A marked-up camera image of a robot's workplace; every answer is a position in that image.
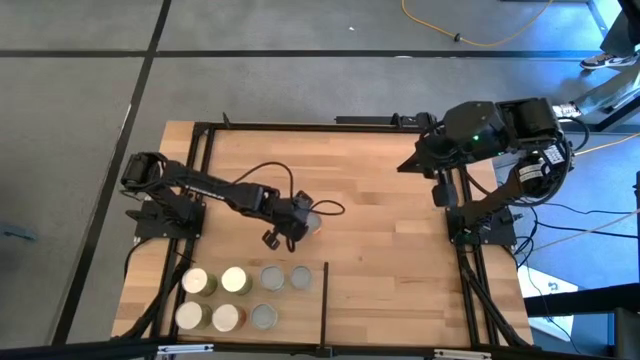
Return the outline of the black beam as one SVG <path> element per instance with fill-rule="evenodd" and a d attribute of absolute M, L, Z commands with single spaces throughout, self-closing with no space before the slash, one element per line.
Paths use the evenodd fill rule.
<path fill-rule="evenodd" d="M 539 295 L 525 298 L 524 304 L 529 317 L 611 313 L 617 308 L 640 312 L 640 283 Z"/>

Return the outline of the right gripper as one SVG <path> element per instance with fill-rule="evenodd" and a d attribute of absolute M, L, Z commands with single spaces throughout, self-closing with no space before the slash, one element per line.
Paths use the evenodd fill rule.
<path fill-rule="evenodd" d="M 397 167 L 399 173 L 419 173 L 425 178 L 435 178 L 436 172 L 448 170 L 453 165 L 453 145 L 441 132 L 423 131 L 418 149 Z"/>

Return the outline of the person's shoe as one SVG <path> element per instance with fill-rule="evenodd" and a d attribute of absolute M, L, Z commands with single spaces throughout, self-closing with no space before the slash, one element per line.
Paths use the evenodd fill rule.
<path fill-rule="evenodd" d="M 582 115 L 578 106 L 572 102 L 553 105 L 552 110 L 558 119 L 560 118 L 578 118 Z"/>
<path fill-rule="evenodd" d="M 640 57 L 640 51 L 634 52 L 628 57 L 618 57 L 609 53 L 601 53 L 580 62 L 580 66 L 585 70 L 597 70 L 612 67 L 627 67 L 636 63 Z"/>

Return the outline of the red pineapple tin can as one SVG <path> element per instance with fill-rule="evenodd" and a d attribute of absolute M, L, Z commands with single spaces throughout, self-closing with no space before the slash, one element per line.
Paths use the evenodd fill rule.
<path fill-rule="evenodd" d="M 245 310 L 234 304 L 222 304 L 212 314 L 212 325 L 223 333 L 240 329 L 245 321 Z"/>

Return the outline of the white can blue print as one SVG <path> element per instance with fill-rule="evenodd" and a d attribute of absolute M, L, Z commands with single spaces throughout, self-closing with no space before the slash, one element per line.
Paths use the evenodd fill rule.
<path fill-rule="evenodd" d="M 283 270 L 275 265 L 264 267 L 259 276 L 261 286 L 271 292 L 277 292 L 285 286 Z"/>

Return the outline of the olive green pea can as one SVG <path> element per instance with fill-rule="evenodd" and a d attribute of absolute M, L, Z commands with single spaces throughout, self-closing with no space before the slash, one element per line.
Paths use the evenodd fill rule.
<path fill-rule="evenodd" d="M 175 323 L 183 330 L 204 329 L 211 324 L 212 310 L 206 304 L 188 301 L 179 306 Z"/>

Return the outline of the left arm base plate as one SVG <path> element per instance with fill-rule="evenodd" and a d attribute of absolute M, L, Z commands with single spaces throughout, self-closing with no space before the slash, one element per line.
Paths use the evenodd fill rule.
<path fill-rule="evenodd" d="M 189 218 L 179 222 L 166 215 L 160 204 L 145 200 L 139 210 L 127 210 L 125 214 L 136 222 L 134 235 L 140 239 L 197 239 L 202 234 L 205 211 L 204 203 L 193 203 Z"/>

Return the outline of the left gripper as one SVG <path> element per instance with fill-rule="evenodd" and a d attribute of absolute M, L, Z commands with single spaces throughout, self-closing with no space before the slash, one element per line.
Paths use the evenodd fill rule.
<path fill-rule="evenodd" d="M 293 197 L 276 197 L 267 201 L 266 221 L 273 225 L 273 229 L 264 233 L 263 241 L 277 241 L 278 235 L 290 241 L 301 241 L 313 235 L 313 232 L 307 231 L 307 216 L 320 215 L 320 212 L 312 208 L 296 207 L 293 204 Z"/>

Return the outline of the black aluminium table frame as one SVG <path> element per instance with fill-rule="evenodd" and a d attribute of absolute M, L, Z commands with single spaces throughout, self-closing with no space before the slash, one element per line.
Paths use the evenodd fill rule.
<path fill-rule="evenodd" d="M 161 151 L 214 176 L 241 174 L 282 190 L 301 189 L 323 211 L 321 230 L 295 253 L 262 243 L 266 225 L 207 199 L 194 263 L 214 274 L 238 265 L 258 275 L 268 265 L 305 265 L 308 290 L 254 287 L 238 296 L 218 291 L 216 307 L 260 303 L 278 312 L 277 324 L 250 324 L 222 333 L 181 331 L 173 312 L 185 300 L 173 291 L 153 333 L 215 352 L 275 352 L 431 357 L 435 349 L 483 350 L 503 344 L 478 299 L 461 281 L 446 213 L 434 205 L 431 182 L 397 166 L 412 152 L 416 132 L 383 126 L 170 122 Z"/>

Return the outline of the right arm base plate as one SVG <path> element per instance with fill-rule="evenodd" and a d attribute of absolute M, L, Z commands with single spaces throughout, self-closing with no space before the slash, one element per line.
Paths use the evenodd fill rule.
<path fill-rule="evenodd" d="M 449 239 L 455 245 L 513 246 L 516 244 L 513 228 L 515 217 L 508 207 L 472 221 L 467 221 L 459 208 L 449 208 L 445 213 Z"/>

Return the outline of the tin can grey lid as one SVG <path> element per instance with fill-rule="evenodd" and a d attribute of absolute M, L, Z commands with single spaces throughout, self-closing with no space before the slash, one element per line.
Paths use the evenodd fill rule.
<path fill-rule="evenodd" d="M 261 303 L 252 309 L 250 320 L 256 329 L 269 330 L 277 324 L 278 312 L 271 305 Z"/>

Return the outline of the pink green blue can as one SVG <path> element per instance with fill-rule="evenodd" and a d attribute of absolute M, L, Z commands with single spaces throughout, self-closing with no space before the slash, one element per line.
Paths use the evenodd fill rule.
<path fill-rule="evenodd" d="M 308 290 L 313 281 L 312 271 L 306 266 L 295 266 L 291 270 L 290 282 L 297 290 Z"/>

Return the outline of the light green tin can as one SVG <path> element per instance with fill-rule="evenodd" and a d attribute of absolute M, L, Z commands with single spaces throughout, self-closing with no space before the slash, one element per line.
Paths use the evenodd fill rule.
<path fill-rule="evenodd" d="M 244 295 L 252 288 L 251 275 L 240 266 L 229 267 L 221 276 L 223 288 L 232 294 Z"/>

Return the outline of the silver bracket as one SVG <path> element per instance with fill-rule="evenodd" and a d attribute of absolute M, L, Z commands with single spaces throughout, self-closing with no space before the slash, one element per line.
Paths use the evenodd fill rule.
<path fill-rule="evenodd" d="M 459 349 L 435 349 L 433 358 L 439 360 L 492 360 L 492 354 Z"/>
<path fill-rule="evenodd" d="M 180 355 L 191 353 L 208 353 L 213 352 L 215 346 L 213 344 L 174 344 L 160 345 L 157 348 L 157 355 Z"/>

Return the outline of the pale green tin can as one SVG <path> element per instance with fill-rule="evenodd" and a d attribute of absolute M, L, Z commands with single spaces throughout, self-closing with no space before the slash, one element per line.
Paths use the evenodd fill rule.
<path fill-rule="evenodd" d="M 182 288 L 189 294 L 207 297 L 217 289 L 217 278 L 202 268 L 188 269 L 181 279 Z"/>

